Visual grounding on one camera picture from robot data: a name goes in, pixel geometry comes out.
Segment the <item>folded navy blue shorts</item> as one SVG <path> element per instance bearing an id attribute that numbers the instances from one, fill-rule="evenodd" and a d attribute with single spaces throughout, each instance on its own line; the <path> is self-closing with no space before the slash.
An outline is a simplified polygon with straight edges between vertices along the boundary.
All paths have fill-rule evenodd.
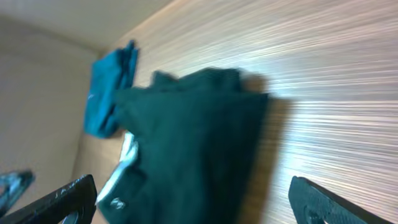
<path id="1" fill-rule="evenodd" d="M 138 56 L 132 40 L 93 63 L 83 121 L 86 134 L 109 138 L 119 129 L 114 94 L 132 87 Z"/>

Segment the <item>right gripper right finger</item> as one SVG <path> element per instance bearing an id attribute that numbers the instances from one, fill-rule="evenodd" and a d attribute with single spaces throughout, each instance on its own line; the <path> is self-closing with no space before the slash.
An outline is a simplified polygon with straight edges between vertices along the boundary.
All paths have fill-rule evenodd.
<path id="1" fill-rule="evenodd" d="M 304 177 L 292 177 L 289 202 L 298 224 L 392 224 Z"/>

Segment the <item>black shorts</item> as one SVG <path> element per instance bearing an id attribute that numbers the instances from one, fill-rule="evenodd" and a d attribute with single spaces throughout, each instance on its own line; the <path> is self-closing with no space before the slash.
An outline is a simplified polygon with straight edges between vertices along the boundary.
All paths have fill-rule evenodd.
<path id="1" fill-rule="evenodd" d="M 236 223 L 269 96 L 237 69 L 182 78 L 155 72 L 145 88 L 114 96 L 133 135 L 97 199 L 109 223 Z"/>

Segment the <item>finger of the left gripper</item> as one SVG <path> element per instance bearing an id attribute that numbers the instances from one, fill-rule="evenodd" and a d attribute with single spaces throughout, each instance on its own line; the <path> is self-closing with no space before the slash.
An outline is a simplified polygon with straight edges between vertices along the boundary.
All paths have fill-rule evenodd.
<path id="1" fill-rule="evenodd" d="M 33 183 L 31 170 L 17 170 L 1 174 L 1 217 L 12 208 Z"/>

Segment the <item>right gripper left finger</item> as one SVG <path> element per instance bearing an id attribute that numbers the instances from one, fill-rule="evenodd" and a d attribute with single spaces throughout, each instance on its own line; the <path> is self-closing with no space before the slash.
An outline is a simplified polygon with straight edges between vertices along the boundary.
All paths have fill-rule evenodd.
<path id="1" fill-rule="evenodd" d="M 53 191 L 1 218 L 2 224 L 90 224 L 96 211 L 97 190 L 91 174 Z"/>

